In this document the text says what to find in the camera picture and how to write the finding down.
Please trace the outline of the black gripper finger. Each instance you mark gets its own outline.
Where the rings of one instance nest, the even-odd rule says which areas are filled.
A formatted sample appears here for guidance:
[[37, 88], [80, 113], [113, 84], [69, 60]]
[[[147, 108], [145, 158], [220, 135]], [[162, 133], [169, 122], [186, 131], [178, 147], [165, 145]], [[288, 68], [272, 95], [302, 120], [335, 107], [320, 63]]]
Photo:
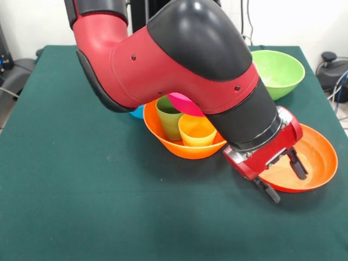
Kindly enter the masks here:
[[297, 151], [292, 147], [287, 150], [287, 156], [290, 159], [290, 166], [292, 170], [296, 173], [300, 180], [305, 180], [307, 178], [308, 172], [297, 156]]
[[253, 180], [253, 183], [261, 190], [273, 203], [279, 204], [281, 198], [276, 190], [268, 183], [265, 183], [260, 178], [256, 178]]

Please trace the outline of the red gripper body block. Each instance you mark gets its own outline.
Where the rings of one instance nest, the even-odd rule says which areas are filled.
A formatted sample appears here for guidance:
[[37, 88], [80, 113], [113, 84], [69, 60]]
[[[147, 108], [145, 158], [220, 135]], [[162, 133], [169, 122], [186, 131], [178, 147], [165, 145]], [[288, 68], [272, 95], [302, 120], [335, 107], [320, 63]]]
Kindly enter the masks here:
[[296, 117], [286, 108], [277, 107], [275, 122], [277, 133], [259, 148], [250, 151], [237, 151], [228, 146], [224, 155], [229, 163], [246, 179], [254, 180], [271, 165], [287, 155], [287, 150], [302, 138], [303, 132]]

